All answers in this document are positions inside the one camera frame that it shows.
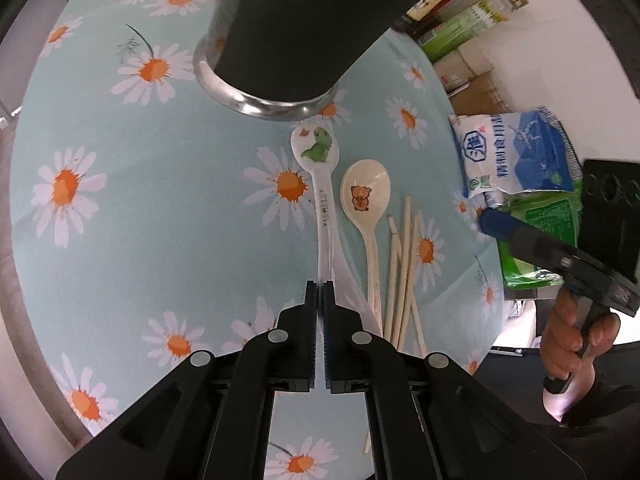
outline salt bag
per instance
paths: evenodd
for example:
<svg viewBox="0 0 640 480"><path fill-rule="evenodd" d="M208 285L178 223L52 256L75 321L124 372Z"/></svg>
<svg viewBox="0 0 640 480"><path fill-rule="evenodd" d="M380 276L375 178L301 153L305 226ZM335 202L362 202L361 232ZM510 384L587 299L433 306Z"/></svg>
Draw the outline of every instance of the salt bag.
<svg viewBox="0 0 640 480"><path fill-rule="evenodd" d="M451 116L465 181L463 193L573 191L561 132L543 109Z"/></svg>

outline green package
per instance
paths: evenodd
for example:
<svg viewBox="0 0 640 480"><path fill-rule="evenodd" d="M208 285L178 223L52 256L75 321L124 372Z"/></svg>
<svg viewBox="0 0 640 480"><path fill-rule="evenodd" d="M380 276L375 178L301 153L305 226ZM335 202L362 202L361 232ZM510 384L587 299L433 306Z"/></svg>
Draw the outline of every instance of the green package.
<svg viewBox="0 0 640 480"><path fill-rule="evenodd" d="M575 247L582 217L580 184L574 183L574 192L535 192L513 196L502 210ZM511 256L505 242L498 241L498 252L502 275L509 288L519 290L562 283L557 274Z"/></svg>

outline ceramic spoon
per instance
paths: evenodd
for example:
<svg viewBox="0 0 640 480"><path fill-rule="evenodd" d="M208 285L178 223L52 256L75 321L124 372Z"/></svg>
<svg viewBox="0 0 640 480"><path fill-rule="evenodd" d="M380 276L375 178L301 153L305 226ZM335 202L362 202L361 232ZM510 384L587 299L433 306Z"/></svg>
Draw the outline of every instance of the ceramic spoon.
<svg viewBox="0 0 640 480"><path fill-rule="evenodd" d="M376 224L391 197L391 181L385 167L376 160L359 160L344 173L340 201L345 215L358 228L367 251L367 299L382 328L382 298Z"/></svg>
<svg viewBox="0 0 640 480"><path fill-rule="evenodd" d="M300 167L311 174L318 221L318 282L334 282L335 301L355 310L364 330L380 335L376 317L344 257L335 212L331 174L338 165L338 143L327 130L303 124L291 134L291 149Z"/></svg>

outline green label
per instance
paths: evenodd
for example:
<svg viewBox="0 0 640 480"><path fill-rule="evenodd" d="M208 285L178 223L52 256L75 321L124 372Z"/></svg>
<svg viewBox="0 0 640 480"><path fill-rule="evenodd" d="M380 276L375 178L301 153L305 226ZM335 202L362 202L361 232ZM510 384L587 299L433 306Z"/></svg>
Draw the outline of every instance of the green label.
<svg viewBox="0 0 640 480"><path fill-rule="evenodd" d="M561 200L553 204L529 209L525 213L527 224L548 233L563 242L575 245L574 217L569 200Z"/></svg>

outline light blue tablecloth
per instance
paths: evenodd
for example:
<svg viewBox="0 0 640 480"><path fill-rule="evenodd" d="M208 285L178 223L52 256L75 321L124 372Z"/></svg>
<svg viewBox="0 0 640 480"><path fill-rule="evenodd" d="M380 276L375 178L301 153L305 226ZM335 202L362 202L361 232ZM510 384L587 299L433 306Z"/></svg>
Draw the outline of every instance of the light blue tablecloth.
<svg viewBox="0 0 640 480"><path fill-rule="evenodd" d="M94 434L190 351L234 351L271 328L316 277L313 193L290 150L294 125L228 110L194 80L191 56L214 6L71 0L24 102L11 188L18 273L44 356ZM387 32L313 120L340 143L336 197L361 158L388 168L398 225L402 198L413 197L428 348L473 371L509 305L495 245L475 223L480 204L460 195L450 113L426 57ZM362 238L338 209L364 285ZM376 235L385 291L385 221ZM409 352L414 334L411 325ZM291 456L270 447L267 478L363 479L366 432L361 395L278 395L270 440Z"/></svg>

